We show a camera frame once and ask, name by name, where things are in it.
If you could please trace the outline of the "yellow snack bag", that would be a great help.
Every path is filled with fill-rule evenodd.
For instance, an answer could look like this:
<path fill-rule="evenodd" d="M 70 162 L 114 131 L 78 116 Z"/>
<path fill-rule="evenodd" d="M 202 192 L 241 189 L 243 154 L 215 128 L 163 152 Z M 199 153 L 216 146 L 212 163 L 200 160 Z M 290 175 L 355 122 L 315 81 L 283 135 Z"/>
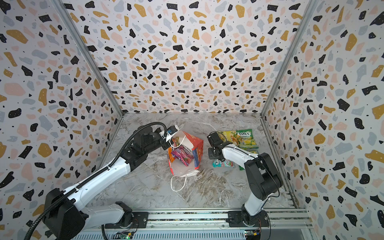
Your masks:
<path fill-rule="evenodd" d="M 239 145 L 239 138 L 236 131 L 222 131 L 218 132 L 219 137 L 224 141 L 232 142 L 234 145 Z"/>

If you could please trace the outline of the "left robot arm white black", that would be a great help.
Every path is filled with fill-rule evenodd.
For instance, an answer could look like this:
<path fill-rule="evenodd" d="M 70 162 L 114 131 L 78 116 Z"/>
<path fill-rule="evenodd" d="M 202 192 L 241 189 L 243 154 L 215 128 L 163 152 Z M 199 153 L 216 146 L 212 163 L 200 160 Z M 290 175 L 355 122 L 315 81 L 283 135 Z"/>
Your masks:
<path fill-rule="evenodd" d="M 88 208 L 87 204 L 106 187 L 139 167 L 153 151 L 167 150 L 178 126 L 166 127 L 160 122 L 139 127 L 124 143 L 117 155 L 102 169 L 85 180 L 61 191 L 54 189 L 46 196 L 43 223 L 58 240 L 71 240 L 81 231 L 107 224 L 121 228 L 138 227 L 133 210 L 123 202 Z"/>

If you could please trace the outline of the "red paper bag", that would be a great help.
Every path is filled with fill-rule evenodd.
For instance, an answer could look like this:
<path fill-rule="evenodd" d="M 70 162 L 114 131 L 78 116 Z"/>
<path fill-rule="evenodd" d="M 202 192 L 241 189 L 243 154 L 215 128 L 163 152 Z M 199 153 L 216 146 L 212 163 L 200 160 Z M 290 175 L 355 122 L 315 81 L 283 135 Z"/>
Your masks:
<path fill-rule="evenodd" d="M 174 179 L 183 178 L 183 186 L 187 183 L 187 178 L 196 176 L 200 171 L 203 158 L 204 141 L 187 132 L 179 131 L 171 139 L 171 146 L 168 148 L 168 163 L 172 173 L 170 187 L 173 192 L 180 189 L 174 188 Z"/>

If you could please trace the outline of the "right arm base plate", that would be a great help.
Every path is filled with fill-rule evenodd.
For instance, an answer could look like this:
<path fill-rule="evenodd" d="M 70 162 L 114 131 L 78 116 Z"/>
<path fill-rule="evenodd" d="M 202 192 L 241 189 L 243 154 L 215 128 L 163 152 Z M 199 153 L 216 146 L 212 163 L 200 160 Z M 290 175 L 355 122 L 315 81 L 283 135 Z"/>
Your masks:
<path fill-rule="evenodd" d="M 247 211 L 229 211 L 226 222 L 231 228 L 236 227 L 269 227 L 269 217 L 267 212 L 261 210 L 258 214 L 250 216 Z"/>

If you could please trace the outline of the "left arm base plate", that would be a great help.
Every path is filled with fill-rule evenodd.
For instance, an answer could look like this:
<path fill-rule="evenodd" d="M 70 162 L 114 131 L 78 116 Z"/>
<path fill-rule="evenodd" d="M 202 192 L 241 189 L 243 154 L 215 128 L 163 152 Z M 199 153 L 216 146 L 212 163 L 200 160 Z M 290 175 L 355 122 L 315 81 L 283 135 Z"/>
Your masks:
<path fill-rule="evenodd" d="M 106 224 L 105 229 L 145 229 L 149 218 L 148 212 L 133 212 L 124 214 L 115 224 Z"/>

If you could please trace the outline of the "teal mint candy bag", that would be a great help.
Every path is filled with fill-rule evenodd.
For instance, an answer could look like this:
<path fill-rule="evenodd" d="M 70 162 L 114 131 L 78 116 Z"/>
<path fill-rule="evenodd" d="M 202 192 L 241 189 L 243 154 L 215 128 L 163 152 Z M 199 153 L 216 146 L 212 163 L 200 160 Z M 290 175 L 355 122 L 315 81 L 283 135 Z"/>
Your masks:
<path fill-rule="evenodd" d="M 213 161 L 213 167 L 214 168 L 222 168 L 222 167 L 227 167 L 227 168 L 235 168 L 235 164 L 230 161 L 230 160 L 214 160 Z"/>

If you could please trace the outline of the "pink berries candy bag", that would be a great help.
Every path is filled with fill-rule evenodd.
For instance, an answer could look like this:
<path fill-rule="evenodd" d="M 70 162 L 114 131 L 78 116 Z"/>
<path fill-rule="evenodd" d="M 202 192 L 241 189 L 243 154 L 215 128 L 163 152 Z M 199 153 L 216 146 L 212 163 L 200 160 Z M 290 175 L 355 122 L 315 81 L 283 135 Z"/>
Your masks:
<path fill-rule="evenodd" d="M 171 151 L 171 155 L 174 159 L 180 160 L 186 167 L 188 167 L 190 163 L 194 161 L 193 153 L 184 146 L 173 149 Z"/>

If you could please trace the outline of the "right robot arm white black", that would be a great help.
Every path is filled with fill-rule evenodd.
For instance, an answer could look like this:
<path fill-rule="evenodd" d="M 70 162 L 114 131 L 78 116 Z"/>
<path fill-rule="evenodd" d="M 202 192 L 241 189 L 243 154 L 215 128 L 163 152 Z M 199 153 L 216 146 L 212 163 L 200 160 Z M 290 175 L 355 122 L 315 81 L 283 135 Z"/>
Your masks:
<path fill-rule="evenodd" d="M 231 225 L 244 225 L 252 227 L 263 223 L 264 205 L 267 200 L 280 192 L 283 180 L 272 158 L 266 154 L 253 154 L 247 152 L 232 142 L 223 141 L 218 132 L 208 135 L 211 145 L 209 159 L 221 162 L 229 160 L 246 171 L 251 190 L 248 200 L 242 205 L 242 210 L 235 217 L 229 214 L 227 222 Z"/>

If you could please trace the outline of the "green yellow candy bag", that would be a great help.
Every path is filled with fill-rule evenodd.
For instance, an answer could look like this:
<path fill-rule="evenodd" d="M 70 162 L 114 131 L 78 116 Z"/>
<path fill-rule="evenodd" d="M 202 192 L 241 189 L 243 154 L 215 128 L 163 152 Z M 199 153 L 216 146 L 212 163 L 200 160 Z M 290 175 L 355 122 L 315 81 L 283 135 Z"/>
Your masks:
<path fill-rule="evenodd" d="M 234 133 L 234 137 L 236 139 L 237 145 L 242 149 L 245 149 L 247 151 L 253 151 L 259 148 L 258 144 L 254 139 L 252 129 L 236 130 Z"/>

